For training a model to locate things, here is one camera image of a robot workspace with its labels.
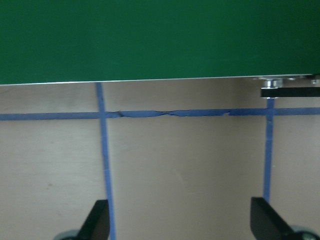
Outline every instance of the clamp jaw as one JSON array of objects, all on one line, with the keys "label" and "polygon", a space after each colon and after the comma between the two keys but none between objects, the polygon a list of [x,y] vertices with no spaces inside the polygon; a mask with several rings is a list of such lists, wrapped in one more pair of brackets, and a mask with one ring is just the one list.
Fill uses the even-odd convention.
[{"label": "clamp jaw", "polygon": [[294,232],[263,197],[251,198],[250,228],[256,240],[320,240],[313,232]]}]

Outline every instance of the green panel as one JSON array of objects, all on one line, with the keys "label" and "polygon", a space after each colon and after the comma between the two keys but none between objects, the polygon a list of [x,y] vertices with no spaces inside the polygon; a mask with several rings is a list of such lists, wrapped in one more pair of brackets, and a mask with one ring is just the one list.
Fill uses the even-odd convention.
[{"label": "green panel", "polygon": [[320,0],[1,0],[0,83],[320,73]]}]

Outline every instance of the green board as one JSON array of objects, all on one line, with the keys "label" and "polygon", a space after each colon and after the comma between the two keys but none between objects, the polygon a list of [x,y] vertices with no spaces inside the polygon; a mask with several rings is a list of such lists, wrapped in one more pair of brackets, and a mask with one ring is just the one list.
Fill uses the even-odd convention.
[{"label": "green board", "polygon": [[1,0],[0,83],[320,73],[320,0]]}]

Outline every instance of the beige wall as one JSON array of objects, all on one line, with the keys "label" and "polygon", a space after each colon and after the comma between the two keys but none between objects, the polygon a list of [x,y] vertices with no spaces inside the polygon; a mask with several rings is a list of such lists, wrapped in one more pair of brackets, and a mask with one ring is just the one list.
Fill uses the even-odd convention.
[{"label": "beige wall", "polygon": [[[249,78],[103,83],[107,111],[265,108]],[[97,112],[94,83],[0,86],[0,114]],[[318,98],[275,106],[320,107]],[[277,116],[271,204],[319,229],[319,116]],[[108,119],[118,240],[254,239],[264,116]],[[0,239],[52,240],[106,197],[99,120],[0,121]]]}]

